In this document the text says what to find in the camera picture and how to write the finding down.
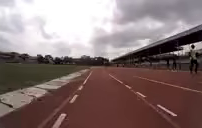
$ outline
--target green grass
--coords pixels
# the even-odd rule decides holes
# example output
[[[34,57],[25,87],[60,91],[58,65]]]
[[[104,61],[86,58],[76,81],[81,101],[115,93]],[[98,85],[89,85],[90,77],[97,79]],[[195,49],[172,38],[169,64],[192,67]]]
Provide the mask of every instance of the green grass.
[[[0,94],[85,69],[76,65],[0,64]]]

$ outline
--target cloudy sky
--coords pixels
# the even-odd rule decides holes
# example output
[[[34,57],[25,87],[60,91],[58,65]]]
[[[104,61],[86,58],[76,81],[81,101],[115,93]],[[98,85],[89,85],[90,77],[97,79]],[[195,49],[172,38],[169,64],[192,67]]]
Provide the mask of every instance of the cloudy sky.
[[[202,24],[202,0],[0,0],[0,50],[113,58]]]

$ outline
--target running track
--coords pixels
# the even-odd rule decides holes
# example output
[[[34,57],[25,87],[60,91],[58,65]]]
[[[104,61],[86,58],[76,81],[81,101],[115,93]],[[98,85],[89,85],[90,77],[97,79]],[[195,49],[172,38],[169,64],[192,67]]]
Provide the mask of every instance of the running track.
[[[0,128],[202,128],[202,73],[92,68]]]

